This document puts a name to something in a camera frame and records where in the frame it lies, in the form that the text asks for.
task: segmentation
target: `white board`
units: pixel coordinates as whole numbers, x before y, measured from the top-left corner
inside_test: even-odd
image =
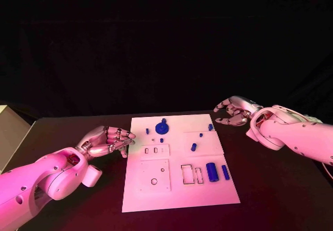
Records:
[[[169,132],[160,135],[155,127],[163,118]],[[132,119],[130,130],[137,138],[129,151],[123,212],[240,203],[230,168],[231,180],[224,177],[222,165],[228,164],[218,134],[208,130],[209,124],[209,114]],[[194,143],[198,144],[196,151],[191,150]],[[218,182],[209,181],[209,162],[217,165]],[[192,167],[194,184],[185,184],[182,165],[186,166],[186,174],[188,165]]]

